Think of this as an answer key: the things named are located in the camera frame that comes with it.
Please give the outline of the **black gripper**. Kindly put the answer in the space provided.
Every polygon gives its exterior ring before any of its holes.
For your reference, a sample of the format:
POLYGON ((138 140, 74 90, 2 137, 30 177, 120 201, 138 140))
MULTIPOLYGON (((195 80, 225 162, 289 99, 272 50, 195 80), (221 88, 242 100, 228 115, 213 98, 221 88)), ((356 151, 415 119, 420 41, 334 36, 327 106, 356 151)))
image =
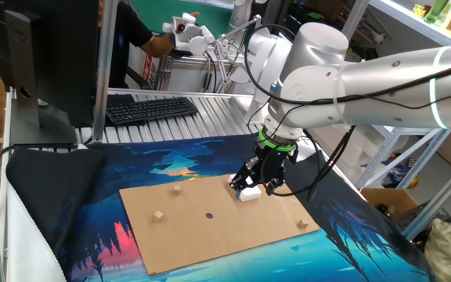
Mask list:
POLYGON ((266 193, 269 196, 280 196, 276 190, 285 183, 286 169, 283 164, 293 150, 293 146, 274 149, 264 143, 255 144, 256 158, 245 161, 240 170, 229 179, 229 186, 235 190, 236 199, 240 198, 242 191, 246 188, 253 188, 262 182, 261 173, 263 173, 266 193))

